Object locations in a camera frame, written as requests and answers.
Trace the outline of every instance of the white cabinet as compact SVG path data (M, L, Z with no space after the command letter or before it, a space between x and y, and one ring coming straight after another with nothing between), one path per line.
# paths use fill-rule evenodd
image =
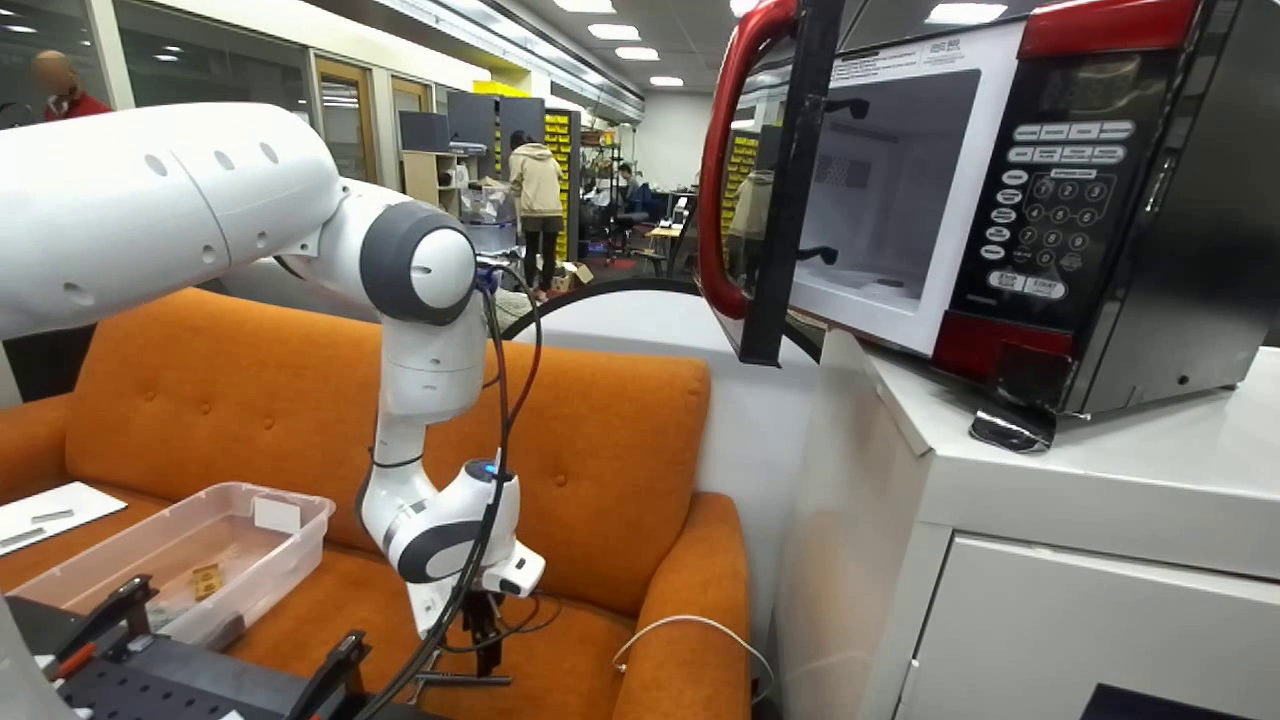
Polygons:
M1280 716L1280 586L952 545L901 720L1080 720L1095 687Z
M828 333L775 586L788 720L1083 720L1095 687L1280 720L1280 351L1045 456L967 422Z

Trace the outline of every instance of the microwave control panel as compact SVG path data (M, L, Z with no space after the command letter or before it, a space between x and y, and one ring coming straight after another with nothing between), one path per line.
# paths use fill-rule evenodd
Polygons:
M1169 77L1144 57L1021 67L958 307L1072 327L1126 239Z

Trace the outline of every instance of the microwave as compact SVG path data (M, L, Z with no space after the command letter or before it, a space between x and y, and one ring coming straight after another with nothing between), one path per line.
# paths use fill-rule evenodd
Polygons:
M1236 390L1280 307L1280 4L1061 0L839 47L876 9L930 14L766 0L727 42L695 271L739 362L817 318L988 390L973 433L1010 449ZM780 42L775 153L739 171Z

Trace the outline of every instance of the white robotic arm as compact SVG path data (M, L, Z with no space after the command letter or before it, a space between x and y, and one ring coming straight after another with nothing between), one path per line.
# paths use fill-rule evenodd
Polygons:
M478 254L444 211L345 182L325 141L270 103L176 103L0 133L0 340L92 324L293 254L334 293L380 311L385 372L367 537L408 582L428 631L478 545L495 463L444 491L424 429L484 384ZM546 562L516 539L522 484L484 545L484 590L533 591Z

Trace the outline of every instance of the wire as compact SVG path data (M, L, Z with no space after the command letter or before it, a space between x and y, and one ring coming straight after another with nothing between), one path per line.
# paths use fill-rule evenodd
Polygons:
M494 642L484 642L484 643L444 643L444 652L479 652L479 648L504 643L512 636L546 631L546 628L551 628L562 621L562 604L551 604L548 621L533 624L536 616L546 616L546 599L542 598L533 599L533 614L522 616L522 624L504 624L495 616L502 631Z
M533 290L524 284L524 278L522 271L512 271L509 266L502 266L495 271L504 271L504 278L512 278L512 284L524 293L524 297L533 297ZM522 396L516 396L516 410L504 400L504 463L509 463L509 436L516 436L516 422L522 422L522 414L524 414L524 405L530 405L530 396L533 396L533 379L542 377L542 362L546 362L546 324L542 324L542 307L548 307L548 306L536 306L530 318L533 318L533 366L530 366L530 377L524 377L524 390L522 390ZM512 333L509 327L495 327L495 311L494 311L494 348L495 348L495 357L504 351L504 345L502 340L512 340Z
M502 379L502 410L509 410L509 362L502 348L502 333L495 333L495 299L489 293L479 293L484 299L484 318L489 318L489 340L495 345L495 379ZM387 687L380 687L366 707L359 720L380 716L408 685L428 685L428 669L438 669L440 652L449 648L449 624L458 621L460 604L469 599L472 586L479 582L479 562L489 551L489 537L495 525L495 509L504 503L504 488L509 488L509 415L502 425L502 456L495 456L495 473L502 480L494 484L494 501L479 515L479 532L478 545L466 562L466 567L458 571L458 586L449 591L444 614L438 616L438 624L428 628L428 636L416 643L416 652L408 658L408 665L392 677Z
M504 327L504 338L522 338L530 324L542 324L546 318L593 299L593 297L611 297L611 293L682 293L682 297L702 297L702 290L684 278L615 278L615 281L593 281L580 284L576 293L551 297L548 306L536 306L524 311L516 324Z
M737 636L727 624L711 621L711 616L695 616L695 614L678 614L678 616L659 616L654 624L645 624L626 648L611 652L615 671L629 671L626 658L658 628L667 624L708 624L715 631L723 631L727 642L737 642L759 669L766 669L766 693L754 698L754 703L759 703L766 698L775 693L775 669L743 642Z

